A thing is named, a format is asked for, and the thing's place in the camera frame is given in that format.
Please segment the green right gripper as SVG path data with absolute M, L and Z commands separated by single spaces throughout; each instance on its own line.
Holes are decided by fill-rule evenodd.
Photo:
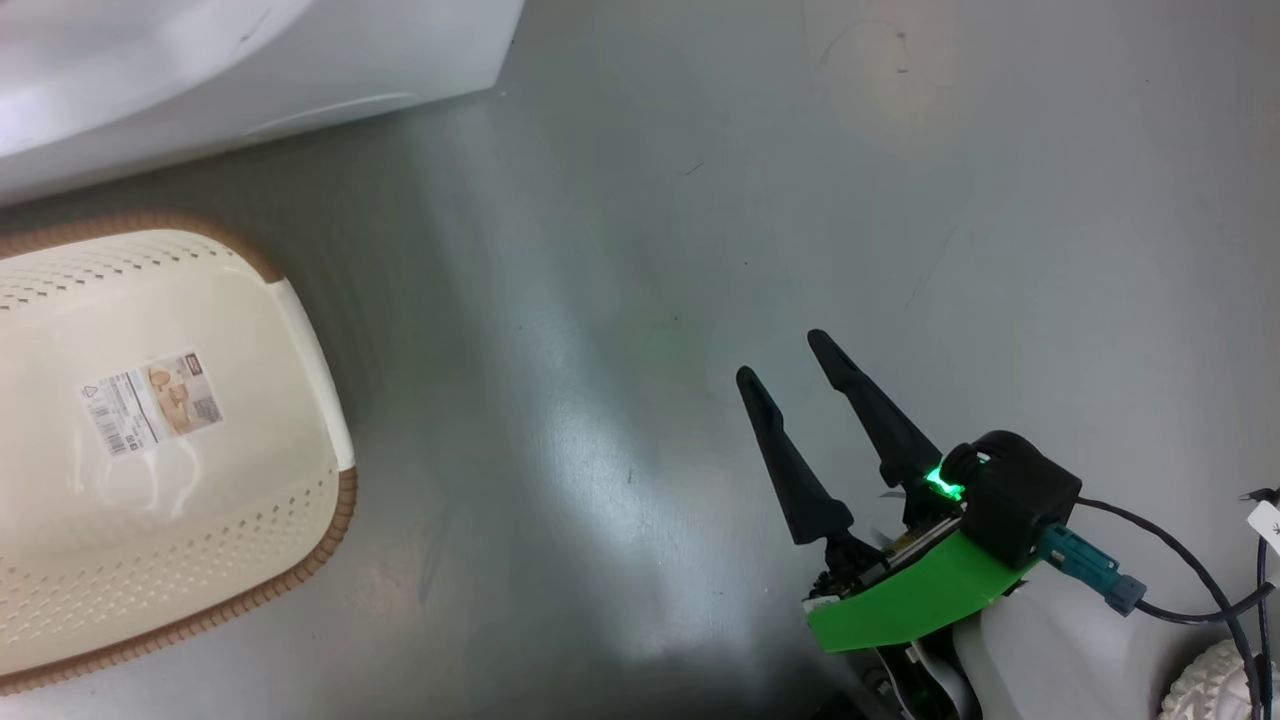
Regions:
M 833 389 L 845 396 L 879 459 L 887 487 L 923 482 L 943 455 L 822 329 L 806 342 Z M 812 634 L 829 653 L 906 644 L 969 618 L 1018 587 L 1033 569 L 1011 569 L 960 529 L 961 487 L 929 487 L 942 515 L 881 550 L 851 533 L 849 507 L 833 498 L 791 441 L 785 416 L 750 366 L 736 372 L 758 448 L 792 542 L 823 541 L 827 569 L 805 600 Z

